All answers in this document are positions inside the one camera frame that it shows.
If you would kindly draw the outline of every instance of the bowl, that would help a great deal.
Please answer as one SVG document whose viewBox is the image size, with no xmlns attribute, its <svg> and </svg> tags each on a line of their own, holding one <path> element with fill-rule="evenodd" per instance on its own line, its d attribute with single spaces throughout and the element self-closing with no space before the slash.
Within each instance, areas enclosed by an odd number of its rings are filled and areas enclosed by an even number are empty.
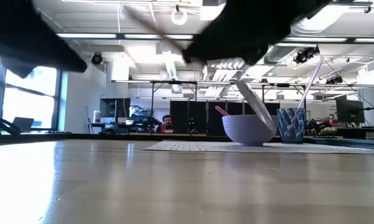
<svg viewBox="0 0 374 224">
<path fill-rule="evenodd" d="M 271 115 L 271 118 L 278 129 L 278 116 Z M 262 146 L 276 134 L 276 131 L 270 131 L 257 115 L 224 116 L 223 126 L 232 141 L 244 146 Z"/>
</svg>

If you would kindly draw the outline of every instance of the ceiling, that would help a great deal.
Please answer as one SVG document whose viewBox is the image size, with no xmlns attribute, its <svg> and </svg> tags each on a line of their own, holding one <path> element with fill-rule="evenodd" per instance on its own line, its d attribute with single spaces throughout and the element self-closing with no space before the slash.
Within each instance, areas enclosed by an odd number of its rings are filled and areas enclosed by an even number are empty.
<svg viewBox="0 0 374 224">
<path fill-rule="evenodd" d="M 37 8 L 44 13 L 43 18 L 56 32 L 122 32 L 122 33 L 150 33 L 139 24 L 128 20 L 125 10 L 119 4 L 92 4 L 90 2 L 66 2 L 69 0 L 35 0 Z M 207 16 L 215 7 L 202 7 L 202 0 L 189 1 L 190 6 L 181 4 L 181 9 L 187 11 L 187 21 L 184 25 L 176 25 L 171 21 L 174 4 L 157 5 L 140 4 L 130 5 L 138 10 L 143 17 L 161 26 L 171 34 L 196 34 L 208 24 L 209 21 L 201 20 L 201 16 Z M 334 23 L 329 24 L 324 30 L 316 33 L 319 36 L 374 36 L 374 5 L 372 12 L 364 14 L 365 7 L 350 7 L 338 17 Z M 130 74 L 134 79 L 144 74 L 157 75 L 163 78 L 166 73 L 165 59 L 156 53 L 157 41 L 139 40 L 88 40 L 69 42 L 75 48 L 80 48 L 83 54 L 89 57 L 91 46 L 122 45 L 125 52 L 131 57 L 133 66 Z M 297 66 L 293 61 L 296 48 L 287 57 L 284 57 L 277 66 L 272 67 L 264 75 L 270 82 L 308 82 L 318 58 L 313 58 L 304 65 Z M 332 66 L 323 64 L 319 72 L 320 76 L 326 75 L 338 68 L 342 71 L 345 80 L 354 82 L 357 75 L 356 69 L 374 59 L 374 45 L 335 45 L 320 44 L 321 54 Z M 116 52 L 106 53 L 109 59 L 116 57 Z M 174 55 L 174 63 L 181 80 L 202 77 L 202 66 L 199 64 L 186 65 L 181 56 Z M 209 70 L 209 76 L 214 76 L 215 70 Z"/>
</svg>

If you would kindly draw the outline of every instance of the white ceiling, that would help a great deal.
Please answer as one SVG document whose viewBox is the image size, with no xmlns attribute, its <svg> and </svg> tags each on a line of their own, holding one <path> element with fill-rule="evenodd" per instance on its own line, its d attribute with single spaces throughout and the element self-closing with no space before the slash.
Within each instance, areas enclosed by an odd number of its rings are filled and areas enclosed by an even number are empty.
<svg viewBox="0 0 374 224">
<path fill-rule="evenodd" d="M 199 5 L 202 1 L 193 1 Z M 47 16 L 45 20 L 56 32 L 133 32 L 150 33 L 139 24 L 127 20 L 124 11 L 121 13 L 121 19 L 118 26 L 117 4 L 92 4 L 87 2 L 62 2 L 61 0 L 36 0 L 35 5 Z M 145 19 L 154 22 L 148 6 L 136 6 L 136 9 Z M 168 33 L 172 34 L 195 34 L 205 27 L 208 21 L 200 20 L 199 7 L 185 8 L 188 13 L 187 22 L 178 26 L 171 21 L 171 12 L 174 6 L 153 6 L 154 18 L 156 23 L 163 27 Z M 364 35 L 374 36 L 374 8 L 369 14 L 363 13 L 364 9 L 352 9 L 342 15 L 334 24 L 323 30 L 321 36 L 348 36 Z M 160 74 L 165 70 L 164 62 L 156 55 L 156 41 L 113 41 L 113 40 L 94 40 L 79 42 L 80 45 L 123 45 L 132 56 L 135 68 L 132 68 L 131 74 Z M 325 45 L 319 46 L 321 54 L 326 55 L 326 60 L 333 69 L 353 64 L 360 57 L 374 56 L 374 45 Z M 346 63 L 345 56 L 353 57 L 349 63 Z M 180 57 L 176 57 L 177 69 L 200 69 L 198 66 L 187 67 Z M 294 68 L 296 65 L 291 63 L 291 58 L 285 62 L 287 67 L 275 67 L 271 70 L 273 77 L 310 77 L 315 69 L 315 60 L 308 64 Z M 325 75 L 331 72 L 328 66 L 323 66 L 320 74 Z M 347 75 L 354 76 L 354 70 L 344 70 Z"/>
</svg>

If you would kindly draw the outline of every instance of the security camera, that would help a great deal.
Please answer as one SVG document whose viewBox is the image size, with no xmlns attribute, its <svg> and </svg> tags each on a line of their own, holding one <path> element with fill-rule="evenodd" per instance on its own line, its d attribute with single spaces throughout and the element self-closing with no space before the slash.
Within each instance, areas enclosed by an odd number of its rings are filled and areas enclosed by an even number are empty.
<svg viewBox="0 0 374 224">
<path fill-rule="evenodd" d="M 102 65 L 105 63 L 105 59 L 102 57 L 102 52 L 95 52 L 91 58 L 91 62 L 94 65 Z"/>
</svg>

